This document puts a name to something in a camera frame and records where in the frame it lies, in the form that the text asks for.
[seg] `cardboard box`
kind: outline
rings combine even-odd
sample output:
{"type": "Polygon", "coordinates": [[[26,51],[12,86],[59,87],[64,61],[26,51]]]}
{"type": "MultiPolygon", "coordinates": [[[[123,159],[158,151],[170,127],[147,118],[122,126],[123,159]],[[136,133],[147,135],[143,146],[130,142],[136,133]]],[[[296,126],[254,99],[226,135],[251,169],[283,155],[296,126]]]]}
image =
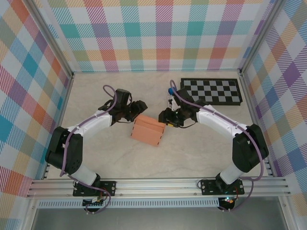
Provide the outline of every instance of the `cardboard box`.
{"type": "Polygon", "coordinates": [[[147,144],[158,146],[164,129],[164,123],[160,123],[154,118],[140,114],[135,119],[131,137],[147,144]]]}

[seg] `beige surface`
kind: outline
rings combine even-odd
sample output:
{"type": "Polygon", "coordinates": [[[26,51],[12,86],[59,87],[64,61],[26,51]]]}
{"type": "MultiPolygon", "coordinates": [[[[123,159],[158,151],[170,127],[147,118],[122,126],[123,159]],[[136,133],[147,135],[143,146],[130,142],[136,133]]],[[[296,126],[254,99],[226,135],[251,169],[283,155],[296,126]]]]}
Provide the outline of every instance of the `beige surface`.
{"type": "MultiPolygon", "coordinates": [[[[75,125],[91,116],[110,98],[102,87],[109,84],[132,93],[133,100],[144,101],[144,115],[158,118],[167,107],[167,89],[173,79],[237,78],[237,73],[212,72],[121,72],[76,74],[63,127],[75,125]]],[[[215,106],[221,113],[243,124],[251,124],[243,91],[241,106],[215,106]]],[[[231,141],[211,128],[196,124],[187,129],[167,126],[158,147],[130,138],[133,124],[116,123],[84,143],[83,162],[102,178],[212,177],[232,161],[231,141]]],[[[248,173],[258,176],[260,167],[248,173]]],[[[48,178],[58,178],[60,170],[51,168],[48,178]]]]}

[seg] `plaid backdrop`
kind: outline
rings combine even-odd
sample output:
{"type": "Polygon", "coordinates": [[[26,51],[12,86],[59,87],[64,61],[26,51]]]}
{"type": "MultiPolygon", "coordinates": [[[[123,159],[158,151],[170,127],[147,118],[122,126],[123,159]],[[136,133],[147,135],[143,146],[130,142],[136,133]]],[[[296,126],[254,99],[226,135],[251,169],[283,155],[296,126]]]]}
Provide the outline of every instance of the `plaid backdrop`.
{"type": "Polygon", "coordinates": [[[89,72],[237,69],[274,2],[35,1],[72,68],[89,72]]]}
{"type": "Polygon", "coordinates": [[[288,0],[245,75],[270,155],[307,229],[307,0],[288,0]]]}
{"type": "Polygon", "coordinates": [[[0,0],[0,230],[21,223],[68,80],[22,0],[0,0]]]}

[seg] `orange block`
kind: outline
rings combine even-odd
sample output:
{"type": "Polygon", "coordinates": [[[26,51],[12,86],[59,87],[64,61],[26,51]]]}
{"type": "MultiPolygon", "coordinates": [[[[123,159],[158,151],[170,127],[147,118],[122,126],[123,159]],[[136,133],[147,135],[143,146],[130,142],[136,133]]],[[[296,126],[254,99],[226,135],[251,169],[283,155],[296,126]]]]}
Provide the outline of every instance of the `orange block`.
{"type": "Polygon", "coordinates": [[[135,119],[131,137],[147,144],[158,146],[164,129],[164,123],[160,123],[154,118],[141,114],[135,119]]]}

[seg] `checkerboard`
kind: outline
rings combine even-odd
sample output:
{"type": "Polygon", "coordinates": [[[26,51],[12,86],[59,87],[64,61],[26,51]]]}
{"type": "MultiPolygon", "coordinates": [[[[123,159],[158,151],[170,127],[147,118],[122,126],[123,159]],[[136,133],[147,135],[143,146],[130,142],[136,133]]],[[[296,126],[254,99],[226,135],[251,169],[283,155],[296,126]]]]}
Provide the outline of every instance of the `checkerboard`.
{"type": "Polygon", "coordinates": [[[240,105],[242,96],[237,79],[182,78],[181,88],[186,88],[195,101],[204,99],[211,105],[240,105]]]}

